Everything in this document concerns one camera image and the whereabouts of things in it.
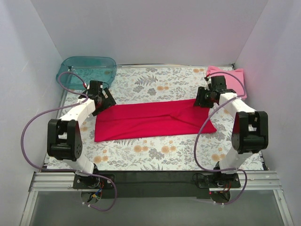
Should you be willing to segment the red t shirt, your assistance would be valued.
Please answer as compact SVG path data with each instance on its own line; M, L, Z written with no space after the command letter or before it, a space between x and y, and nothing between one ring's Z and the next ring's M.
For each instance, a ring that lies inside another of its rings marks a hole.
M193 99L115 105L99 113L95 123L95 142L119 139L197 134L217 130L206 121L209 108L194 105Z

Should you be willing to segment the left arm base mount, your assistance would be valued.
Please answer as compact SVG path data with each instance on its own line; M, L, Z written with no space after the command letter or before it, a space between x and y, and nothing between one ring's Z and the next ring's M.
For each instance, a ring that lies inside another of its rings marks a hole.
M73 189L113 189L112 183L108 180L115 181L115 171L99 171L96 172L97 175L106 177L107 179L75 174L72 188Z

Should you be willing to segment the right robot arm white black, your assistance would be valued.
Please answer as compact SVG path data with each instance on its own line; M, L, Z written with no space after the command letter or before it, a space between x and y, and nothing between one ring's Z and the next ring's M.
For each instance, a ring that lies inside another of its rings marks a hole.
M268 114L249 107L242 100L245 93L239 95L227 88L226 75L230 73L207 75L206 85L198 88L194 103L201 108L213 108L217 104L234 119L231 149L213 169L206 170L209 173L206 178L210 182L221 184L236 181L241 165L253 154L266 149L269 143Z

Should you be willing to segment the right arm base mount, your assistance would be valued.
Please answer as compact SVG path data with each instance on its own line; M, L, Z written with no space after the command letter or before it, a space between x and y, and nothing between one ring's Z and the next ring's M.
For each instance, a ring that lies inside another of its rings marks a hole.
M241 184L238 174L224 174L224 173L195 173L192 176L192 181L198 188L240 188Z

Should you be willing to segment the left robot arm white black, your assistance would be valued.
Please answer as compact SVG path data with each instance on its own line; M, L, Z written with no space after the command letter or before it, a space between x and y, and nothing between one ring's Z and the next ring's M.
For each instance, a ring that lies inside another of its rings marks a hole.
M79 176L79 182L89 188L97 187L101 180L91 176L97 167L82 154L80 127L89 116L95 117L115 104L103 82L90 81L87 90L78 98L76 106L61 118L48 122L48 155L71 167Z

